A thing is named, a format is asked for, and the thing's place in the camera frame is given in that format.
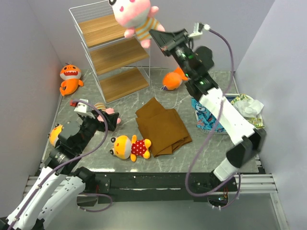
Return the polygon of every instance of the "toy eye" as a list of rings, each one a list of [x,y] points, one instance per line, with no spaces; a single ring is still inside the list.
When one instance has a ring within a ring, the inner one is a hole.
[[[116,0],[109,0],[109,4],[113,6],[116,3]]]

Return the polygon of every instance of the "wooden shelf board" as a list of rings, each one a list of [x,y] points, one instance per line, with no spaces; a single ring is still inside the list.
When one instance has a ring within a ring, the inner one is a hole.
[[[113,14],[79,23],[79,27],[88,47],[123,38],[126,30]]]
[[[115,44],[90,52],[97,75],[127,66],[148,58],[148,53],[135,38],[125,39]]]
[[[113,102],[131,93],[149,86],[138,68],[129,69],[100,81],[107,103]]]

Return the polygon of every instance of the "orange dinosaur plush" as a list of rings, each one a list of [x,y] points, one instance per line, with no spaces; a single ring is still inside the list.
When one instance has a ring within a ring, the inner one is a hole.
[[[111,142],[114,143],[114,147],[110,150],[110,153],[123,160],[130,157],[135,162],[137,156],[142,156],[145,159],[150,158],[148,149],[152,143],[148,139],[137,140],[136,135],[133,135],[132,140],[130,140],[127,136],[120,136],[118,138],[111,138]]]
[[[64,80],[59,89],[62,96],[72,94],[78,89],[78,86],[82,87],[84,85],[83,81],[80,80],[81,74],[81,70],[74,65],[64,66],[59,74]]]

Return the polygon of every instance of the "cable connector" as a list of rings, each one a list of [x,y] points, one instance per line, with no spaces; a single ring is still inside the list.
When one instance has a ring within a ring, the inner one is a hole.
[[[209,31],[211,27],[208,24],[205,24],[203,29]]]

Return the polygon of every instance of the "red polka dot dress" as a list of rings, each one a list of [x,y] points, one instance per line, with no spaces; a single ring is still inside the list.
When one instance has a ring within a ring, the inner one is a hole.
[[[131,153],[136,156],[143,156],[146,150],[144,140],[137,140],[131,147]]]

